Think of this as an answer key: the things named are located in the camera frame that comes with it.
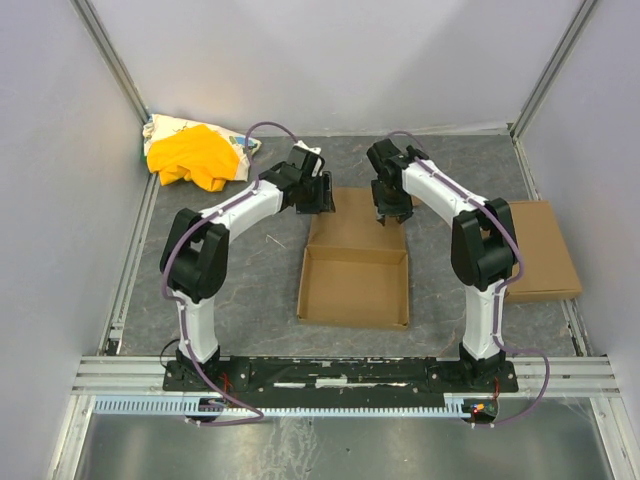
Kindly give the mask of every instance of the metal panel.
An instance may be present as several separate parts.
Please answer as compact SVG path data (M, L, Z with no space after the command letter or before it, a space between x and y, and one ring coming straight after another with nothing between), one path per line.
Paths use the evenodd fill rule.
M504 400L512 415L522 400ZM94 415L76 479L612 479L588 400L547 400L517 426L447 419L285 417L197 428Z
M503 126L580 3L93 1L155 111L298 135Z
M142 100L140 93L135 87L127 68L116 53L109 36L98 18L95 8L90 0L70 0L75 7L80 19L84 23L87 31L91 35L96 47L102 54L107 66L111 70L113 77L122 89L122 93L129 101L142 123L149 118L149 112Z
M589 21L589 18L593 14L597 3L598 0L584 0L582 5L580 5L575 17L569 24L569 27L562 36L560 43L553 52L551 59L544 68L542 75L538 79L531 95L525 102L524 107L520 112L520 116L513 124L511 128L511 135L513 138L518 139L522 136L533 116L538 111L538 108L540 108L542 100L553 84L558 72L562 69L564 62L571 53L571 49L575 45L585 25Z

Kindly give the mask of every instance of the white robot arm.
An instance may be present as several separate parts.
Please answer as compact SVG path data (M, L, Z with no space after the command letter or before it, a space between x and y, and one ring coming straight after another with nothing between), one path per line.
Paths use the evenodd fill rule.
M403 153L386 139L374 144L367 156L378 173L372 190L381 223L386 216L396 217L400 222L411 217L413 195L452 227L451 263L466 292L466 329L461 357L477 364L504 355L494 341L495 336L502 344L505 291L499 286L511 276L516 257L502 235L478 210L478 205L487 207L498 217L515 239L508 204L502 199L489 202L475 195L413 147Z
M227 273L229 243L288 206L295 205L297 212L304 214L335 211L331 174L323 172L323 167L320 149L298 142L287 162L263 172L259 180L229 200L201 212L178 212L160 262L162 272L185 232L198 221L212 217L181 248L168 275L170 292L184 302L179 302L178 308L185 309L184 322L180 323L179 356L190 357L187 342L195 360L202 365L210 360L215 363L220 356L214 304Z

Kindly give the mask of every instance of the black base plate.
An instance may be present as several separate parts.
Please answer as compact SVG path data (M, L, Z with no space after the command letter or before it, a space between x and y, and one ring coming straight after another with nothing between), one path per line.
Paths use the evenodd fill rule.
M442 407L443 393L517 392L511 362L495 375L469 382L460 361L435 358L289 358L222 357L210 378L257 408ZM163 389L208 392L211 389L189 365L170 361Z

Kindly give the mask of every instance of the cardboard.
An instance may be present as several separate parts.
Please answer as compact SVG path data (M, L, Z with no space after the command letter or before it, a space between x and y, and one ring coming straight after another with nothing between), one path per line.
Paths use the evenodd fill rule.
M582 285L549 202L509 202L525 261L524 276L507 287L506 302L575 298Z
M376 222L371 189L336 188L333 199L335 213L311 220L298 295L300 323L405 330L404 227Z

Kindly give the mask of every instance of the purple cable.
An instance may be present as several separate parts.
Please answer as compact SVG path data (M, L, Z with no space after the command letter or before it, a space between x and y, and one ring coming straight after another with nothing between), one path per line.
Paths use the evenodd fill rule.
M411 140L413 140L420 147L420 149L423 152L426 152L426 150L424 148L424 145L422 145L422 142L420 142L420 140L418 140L418 138L416 138L416 136L413 135L412 133L406 132L404 130L396 130L394 132L389 133L387 135L387 138L392 137L392 136L396 136L396 135L405 135L405 136L409 137ZM516 242L513 240L513 238L511 238L511 235L509 235L509 232L507 232L506 228L504 228L504 226L495 217L495 215L493 215L487 209L487 207L485 207L483 204L481 204L477 200L469 197L467 192L462 190L458 185L456 185L455 183L451 182L448 178L445 178L445 177L439 175L436 170L434 170L431 167L429 167L429 165L427 165L421 159L416 157L415 160L416 160L417 164L424 171L426 171L429 175L433 176L440 183L442 183L443 185L448 187L450 190L454 191L456 194L460 195L467 202L469 202L471 205L473 205L478 210L480 210L491 221L491 223L493 223L493 225L498 229L498 231L502 234L504 239L507 241L507 244L509 245L509 248L511 248L511 250L514 253L514 255L518 259L518 263L520 264L520 269L519 269L517 275L515 275L514 277L506 279L504 282L502 282L500 285L498 285L498 289L497 289L496 293L500 293L509 284L520 280L520 278L522 278L522 275L524 275L524 258L522 257L522 254L520 253L520 249L518 248L518 245L516 244ZM526 417L526 416L530 415L538 407L538 405L542 401L542 397L544 397L544 394L547 391L547 387L549 386L549 379L551 377L551 365L549 364L549 357L547 357L547 354L545 352L543 352L542 350L538 350L537 348L528 348L528 349L522 349L521 350L521 349L517 349L517 348L507 347L506 345L502 344L500 342L500 340L498 340L498 325L500 324L500 310L499 310L500 298L497 295L494 298L495 298L495 300L494 300L494 309L493 309L493 328L492 328L492 336L493 336L494 343L498 346L499 349L504 350L505 352L510 353L511 355L536 355L536 356L542 357L542 360L544 361L544 365L545 365L545 375L544 375L544 381L542 382L542 388L540 388L540 392L538 393L538 396L533 401L533 403L531 405L529 405L529 407L526 410L520 412L517 415L514 415L513 417L510 417L510 418L507 418L507 419L504 419L504 420L498 420L497 422L494 422L494 423L478 424L479 427L483 427L483 428L494 428L494 427L496 427L498 425L507 425L509 423L512 423L512 422L518 420L518 419L521 419L523 417Z
M297 137L293 133L291 133L291 131L289 129L287 129L286 127L283 127L282 125L280 125L280 124L278 124L276 122L259 122L259 123L256 123L251 128L249 128L249 130L247 131L247 134L245 135L245 138L244 138L244 146L245 146L245 149L247 151L247 159L249 160L249 165L252 166L252 167L255 164L254 164L254 161L253 161L253 156L251 155L251 150L249 149L249 138L251 137L251 134L253 133L253 131L256 128L264 126L264 125L277 127L279 129L283 130L284 132L286 132L292 138L292 140L294 142L298 141ZM256 175L254 183L253 183L253 188L256 189L259 184L260 184L260 179ZM184 343L185 343L185 345L187 347L187 351L189 352L189 358L193 362L193 366L194 366L196 372L198 372L198 375L200 375L200 378L202 378L202 380L207 384L207 386L209 388L211 388L213 391L215 391L218 394L220 394L220 396L222 396L222 398L227 400L229 403L237 405L238 407L241 407L241 408L245 408L245 409L249 410L250 412L253 412L253 413L255 413L257 415L256 417L242 418L242 419L238 419L238 420L227 420L227 421L218 422L218 423L216 423L216 422L200 423L199 421L195 421L194 422L193 420L189 420L189 423L192 423L192 424L195 424L195 425L198 425L198 426L204 425L204 426L211 426L211 427L225 427L225 426L230 426L230 425L246 425L246 424L250 424L250 423L259 422L260 420L262 420L264 418L264 413L262 413L257 408L252 407L251 405L248 405L248 404L244 403L243 401L238 400L237 398L229 395L228 393L223 391L220 387L218 387L215 383L213 383L211 381L211 379L209 379L209 377L207 377L206 373L204 373L204 371L202 370L202 367L200 367L200 364L198 363L198 359L196 357L196 354L193 351L193 348L191 347L191 340L189 339L189 334L187 332L186 302L180 297L177 297L175 295L171 295L171 293L169 292L169 286L168 286L168 283L169 283L169 272L171 272L171 268L173 267L173 263L175 262L175 259L178 256L178 252L180 251L180 249L184 246L184 244L191 238L191 236L200 227L205 225L207 222L210 222L211 220L214 220L216 217L218 217L219 215L224 213L229 208L232 208L232 207L235 207L235 206L241 204L246 199L248 199L248 198L250 198L252 196L253 196L253 193L251 191L249 191L249 192L245 193L244 195L242 195L241 197L238 197L234 201L228 203L223 208L221 208L219 210L216 210L211 215L209 215L207 217L204 217L203 219L201 219L198 222L196 222L191 228L189 228L184 233L184 235L182 235L182 237L180 237L180 240L178 240L178 243L176 243L176 246L171 251L171 255L169 255L169 258L167 259L167 264L166 264L166 266L164 268L164 272L162 273L162 285L161 285L161 288L160 288L160 292L162 293L162 296L164 298L166 298L167 300L173 300L173 301L178 303L178 313L179 313L179 317L180 317L180 330L182 331L182 337L184 338Z

